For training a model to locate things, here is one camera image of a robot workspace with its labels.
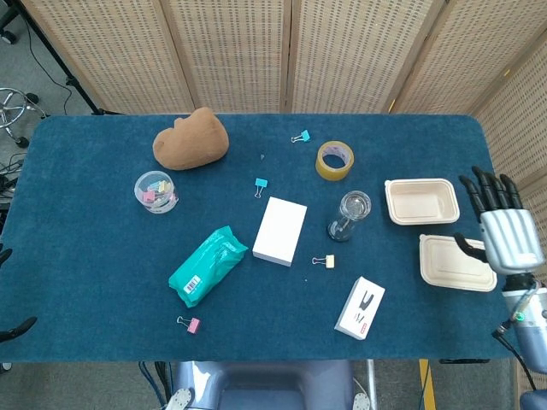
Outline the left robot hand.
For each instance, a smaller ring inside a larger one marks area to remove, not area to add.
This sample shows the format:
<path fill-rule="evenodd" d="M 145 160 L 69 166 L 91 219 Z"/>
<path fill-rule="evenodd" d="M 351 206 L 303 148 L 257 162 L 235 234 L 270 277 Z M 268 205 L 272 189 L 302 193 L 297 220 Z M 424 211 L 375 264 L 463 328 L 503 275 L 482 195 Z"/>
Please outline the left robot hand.
<path fill-rule="evenodd" d="M 12 252 L 12 249 L 3 249 L 3 245 L 1 245 L 1 264 L 3 264 L 12 255 Z M 15 328 L 1 331 L 0 343 L 5 343 L 24 335 L 36 324 L 37 320 L 37 317 L 31 316 Z"/>

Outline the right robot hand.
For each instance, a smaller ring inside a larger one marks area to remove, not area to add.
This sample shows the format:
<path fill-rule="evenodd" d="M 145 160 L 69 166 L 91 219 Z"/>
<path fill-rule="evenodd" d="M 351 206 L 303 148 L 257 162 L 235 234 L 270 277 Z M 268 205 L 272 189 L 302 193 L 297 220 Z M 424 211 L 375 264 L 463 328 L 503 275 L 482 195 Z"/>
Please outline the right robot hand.
<path fill-rule="evenodd" d="M 461 175 L 479 223 L 483 247 L 475 248 L 457 232 L 458 248 L 467 256 L 490 265 L 505 276 L 532 274 L 544 263 L 538 228 L 529 210 L 524 208 L 515 182 L 506 174 L 498 176 L 473 166 L 476 177 Z"/>

